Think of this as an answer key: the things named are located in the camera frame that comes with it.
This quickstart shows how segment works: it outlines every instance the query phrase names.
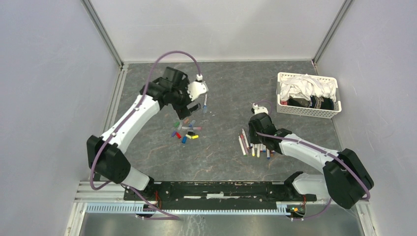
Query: laundry basket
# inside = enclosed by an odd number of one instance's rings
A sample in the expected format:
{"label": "laundry basket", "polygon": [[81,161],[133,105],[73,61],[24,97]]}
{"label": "laundry basket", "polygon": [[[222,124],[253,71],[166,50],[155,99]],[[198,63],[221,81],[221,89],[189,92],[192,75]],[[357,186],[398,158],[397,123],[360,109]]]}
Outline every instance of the laundry basket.
{"label": "laundry basket", "polygon": [[339,95],[339,87],[337,86],[337,81],[335,78],[332,77],[324,77],[324,76],[315,76],[309,75],[313,79],[319,81],[334,81],[336,84],[336,101],[334,102],[334,110],[322,110],[322,109],[315,109],[315,108],[306,108],[306,107],[295,107],[295,106],[287,106],[281,105],[280,101],[280,92],[281,92],[281,80],[288,78],[288,77],[295,77],[300,76],[303,74],[294,74],[294,73],[285,73],[279,72],[278,73],[278,81],[276,86],[276,111],[279,113],[286,113],[286,114],[293,114],[293,115],[300,115],[300,116],[308,116],[308,117],[320,117],[320,118],[327,118],[330,119],[337,113],[342,111],[342,106],[340,104],[340,95]]}

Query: white panel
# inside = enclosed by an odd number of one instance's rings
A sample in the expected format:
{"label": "white panel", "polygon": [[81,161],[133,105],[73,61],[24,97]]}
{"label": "white panel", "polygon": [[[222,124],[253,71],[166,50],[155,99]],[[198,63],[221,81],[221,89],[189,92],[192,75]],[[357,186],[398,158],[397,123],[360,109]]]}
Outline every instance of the white panel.
{"label": "white panel", "polygon": [[79,0],[2,0],[0,235],[63,235],[117,78]]}
{"label": "white panel", "polygon": [[318,64],[338,79],[344,110],[334,123],[375,181],[383,236],[416,234],[416,9],[416,1],[354,1]]}
{"label": "white panel", "polygon": [[[343,0],[92,0],[124,61],[311,59]],[[168,60],[185,60],[181,55]]]}

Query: purple cable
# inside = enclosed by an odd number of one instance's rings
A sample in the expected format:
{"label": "purple cable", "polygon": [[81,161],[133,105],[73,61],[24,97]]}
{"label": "purple cable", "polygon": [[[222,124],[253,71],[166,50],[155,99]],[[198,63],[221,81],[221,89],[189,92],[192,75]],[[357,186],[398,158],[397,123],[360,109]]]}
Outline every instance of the purple cable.
{"label": "purple cable", "polygon": [[[284,140],[284,141],[290,141],[290,142],[295,142],[295,143],[299,143],[299,144],[301,144],[301,145],[304,145],[304,146],[306,146],[306,147],[309,147],[309,148],[312,148],[312,149],[314,149],[314,150],[316,150],[316,151],[319,151],[320,153],[323,153],[323,154],[326,154],[326,155],[328,155],[329,157],[331,157],[331,158],[333,158],[333,159],[335,159],[340,165],[342,165],[352,176],[353,176],[353,178],[359,183],[359,185],[363,188],[363,190],[365,191],[365,193],[366,193],[366,197],[364,197],[364,198],[361,198],[361,200],[369,200],[370,198],[371,198],[371,193],[369,192],[369,190],[368,190],[368,188],[365,186],[365,184],[362,182],[362,180],[360,180],[360,178],[355,174],[355,172],[351,169],[351,168],[349,168],[349,166],[348,165],[346,165],[342,160],[340,160],[337,156],[335,156],[335,155],[333,155],[333,154],[331,154],[331,153],[329,153],[329,152],[326,152],[325,150],[323,150],[323,149],[321,149],[321,148],[319,148],[319,147],[316,147],[316,146],[314,146],[314,145],[311,145],[311,144],[309,144],[309,143],[306,143],[306,142],[304,142],[304,141],[300,141],[300,140],[297,140],[297,139],[292,139],[292,138],[284,138],[284,137],[277,137],[277,136],[273,136],[273,135],[268,135],[268,134],[262,134],[262,133],[259,133],[259,132],[256,132],[258,135],[260,135],[260,136],[264,136],[264,137],[267,137],[267,138],[273,138],[273,139],[280,139],[280,140]],[[317,214],[315,214],[315,215],[312,215],[312,216],[308,216],[308,217],[306,217],[306,218],[303,218],[303,219],[311,219],[311,218],[315,218],[315,217],[317,217],[317,216],[320,216],[321,214],[323,214],[324,212],[326,212],[327,210],[328,210],[328,208],[330,207],[330,204],[331,204],[331,198],[330,198],[330,200],[329,200],[329,202],[327,203],[327,205],[326,205],[326,207],[322,210],[322,211],[320,211],[319,213],[317,213]]]}
{"label": "purple cable", "polygon": [[[201,75],[201,68],[200,68],[200,66],[198,65],[198,63],[197,63],[197,60],[195,60],[195,58],[192,56],[192,55],[190,55],[189,53],[186,53],[186,52],[183,52],[183,51],[170,51],[170,52],[167,52],[167,53],[164,53],[163,55],[161,55],[160,57],[158,57],[158,59],[156,59],[156,61],[153,63],[153,65],[152,65],[152,68],[150,69],[150,72],[149,72],[149,75],[148,75],[148,78],[146,79],[146,81],[145,81],[145,88],[144,88],[144,91],[143,91],[143,94],[144,95],[146,95],[146,93],[147,93],[147,91],[148,91],[148,87],[149,87],[149,82],[150,82],[150,79],[151,79],[151,77],[152,77],[152,74],[153,74],[153,71],[155,70],[155,68],[156,68],[156,65],[158,64],[158,62],[159,61],[161,61],[164,57],[166,57],[167,55],[170,55],[170,54],[175,54],[175,53],[179,53],[179,54],[184,54],[184,55],[187,55],[187,56],[189,56],[193,61],[194,61],[194,63],[196,64],[196,66],[197,66],[197,70],[198,70],[198,75]],[[139,102],[138,102],[138,104],[135,106],[135,108],[139,108],[140,106],[141,106],[141,104],[143,103],[143,100],[145,99],[145,97],[146,96],[142,96],[141,97],[141,99],[139,100]],[[119,129],[126,123],[126,121],[128,121],[129,120],[129,118],[134,114],[136,112],[136,110],[132,110],[121,122],[120,122],[120,124],[116,127],[116,129],[114,130],[114,133],[116,133],[117,134],[117,132],[119,131]],[[109,136],[109,138],[107,138],[107,140],[103,143],[103,145],[100,147],[100,149],[98,150],[98,152],[97,152],[97,154],[95,155],[95,158],[94,158],[94,161],[93,161],[93,163],[92,163],[92,165],[91,165],[91,171],[90,171],[90,186],[91,186],[91,188],[92,189],[94,189],[94,190],[99,190],[99,189],[101,189],[101,188],[103,188],[104,186],[106,186],[107,184],[109,184],[111,181],[107,181],[107,182],[105,182],[104,184],[102,184],[101,186],[99,186],[99,187],[95,187],[94,186],[94,181],[93,181],[93,176],[94,176],[94,170],[95,170],[95,166],[96,166],[96,164],[97,164],[97,161],[98,161],[98,158],[99,158],[99,156],[101,155],[101,153],[103,152],[103,150],[104,150],[104,147],[110,142],[110,140],[113,138],[113,135],[110,135]]]}
{"label": "purple cable", "polygon": [[258,105],[259,103],[261,103],[261,102],[266,102],[266,103],[269,103],[270,105],[271,105],[271,111],[269,112],[268,111],[268,115],[272,112],[272,110],[273,110],[273,104],[272,104],[272,102],[270,102],[270,101],[268,101],[268,100],[261,100],[261,101],[259,101],[259,102],[255,102],[254,104],[255,105]]}
{"label": "purple cable", "polygon": [[164,211],[162,211],[162,210],[160,210],[160,209],[158,209],[157,207],[155,207],[154,205],[152,205],[150,202],[148,202],[148,200],[146,200],[140,193],[139,193],[139,191],[137,190],[137,189],[135,189],[135,188],[133,188],[133,187],[131,187],[131,186],[128,186],[128,185],[125,185],[125,184],[123,184],[124,186],[126,186],[126,187],[129,187],[136,195],[138,195],[139,196],[139,198],[141,198],[142,199],[142,201],[144,201],[146,204],[148,204],[148,206],[150,207],[150,208],[152,208],[152,209],[154,209],[154,210],[156,210],[156,211],[158,211],[158,212],[160,212],[160,213],[162,213],[162,214],[164,214],[164,215],[167,215],[167,216],[169,216],[169,217],[160,217],[160,218],[143,218],[143,219],[145,219],[145,220],[180,220],[180,218],[178,217],[178,216],[176,216],[176,215],[172,215],[172,214],[170,214],[170,213],[167,213],[167,212],[164,212]]}

